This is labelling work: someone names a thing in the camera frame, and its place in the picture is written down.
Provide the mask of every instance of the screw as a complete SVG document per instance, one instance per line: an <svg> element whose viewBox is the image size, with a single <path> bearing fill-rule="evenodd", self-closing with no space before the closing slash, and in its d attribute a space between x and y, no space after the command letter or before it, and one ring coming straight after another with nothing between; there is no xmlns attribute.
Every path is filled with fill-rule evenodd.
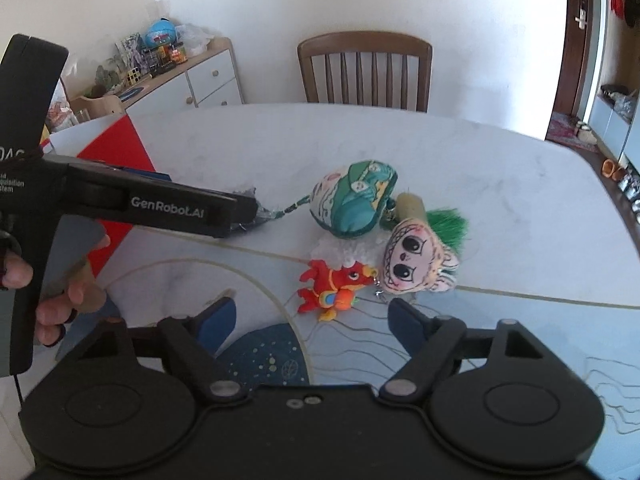
<svg viewBox="0 0 640 480"><path fill-rule="evenodd" d="M287 406L292 410L299 410L300 408L305 407L305 403L300 399L289 399L287 401Z"/></svg>
<svg viewBox="0 0 640 480"><path fill-rule="evenodd" d="M321 402L322 402L322 398L315 395L305 397L305 403L309 404L310 406L314 406L315 404L320 404Z"/></svg>
<svg viewBox="0 0 640 480"><path fill-rule="evenodd" d="M396 397L409 396L418 389L413 381L409 379L391 379L385 384L385 390Z"/></svg>
<svg viewBox="0 0 640 480"><path fill-rule="evenodd" d="M216 381L209 389L216 397L233 397L240 391L240 384L235 381Z"/></svg>

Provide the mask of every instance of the brown wooden door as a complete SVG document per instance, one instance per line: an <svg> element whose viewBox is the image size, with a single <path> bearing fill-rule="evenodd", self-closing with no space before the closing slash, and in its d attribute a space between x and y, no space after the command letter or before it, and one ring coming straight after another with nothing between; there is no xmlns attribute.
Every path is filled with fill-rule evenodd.
<svg viewBox="0 0 640 480"><path fill-rule="evenodd" d="M593 0L567 0L564 52L554 111L574 116L578 111L591 38Z"/></svg>

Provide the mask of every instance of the cord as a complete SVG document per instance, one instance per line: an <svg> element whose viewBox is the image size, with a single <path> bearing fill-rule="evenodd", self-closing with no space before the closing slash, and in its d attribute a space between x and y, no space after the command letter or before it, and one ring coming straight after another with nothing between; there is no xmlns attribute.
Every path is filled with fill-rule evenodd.
<svg viewBox="0 0 640 480"><path fill-rule="evenodd" d="M18 393L18 400L20 400L20 407L24 403L24 399L22 398L22 390L20 389L20 381L18 380L18 376L14 375L15 381L15 391Z"/></svg>

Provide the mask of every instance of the chair backrest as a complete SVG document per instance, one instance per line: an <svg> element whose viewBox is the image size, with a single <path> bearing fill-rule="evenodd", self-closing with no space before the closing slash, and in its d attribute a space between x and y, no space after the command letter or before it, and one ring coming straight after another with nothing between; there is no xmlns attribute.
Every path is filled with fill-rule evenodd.
<svg viewBox="0 0 640 480"><path fill-rule="evenodd" d="M298 46L300 71L305 85L306 100L319 103L318 87L314 74L313 57L324 56L326 77L326 94L330 103L335 103L334 80L331 70L331 54L340 54L340 81L343 104L350 104L349 77L347 72L346 53L356 54L356 100L364 103L364 82L362 78L363 52L371 53L371 105L378 106L378 59L376 54L386 54L386 106L393 105L393 65L392 54L402 55L402 75L400 89L400 107L407 109L408 95L408 56L418 58L418 89L416 111L426 112L429 103L429 86L431 83L431 59L433 47L426 41L395 32L354 31L334 32L316 36L303 41Z"/></svg>

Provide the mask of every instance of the doormat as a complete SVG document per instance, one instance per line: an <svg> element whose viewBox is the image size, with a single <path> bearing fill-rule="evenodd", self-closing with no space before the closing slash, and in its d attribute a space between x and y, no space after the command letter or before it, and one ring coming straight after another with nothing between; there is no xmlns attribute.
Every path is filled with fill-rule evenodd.
<svg viewBox="0 0 640 480"><path fill-rule="evenodd" d="M551 120L549 121L549 128L546 131L545 140L550 140L551 142L562 144L563 146L580 148L592 153L600 153L597 146L578 139L575 134L576 121L577 119L575 117L569 117L568 115L553 112L551 114Z"/></svg>

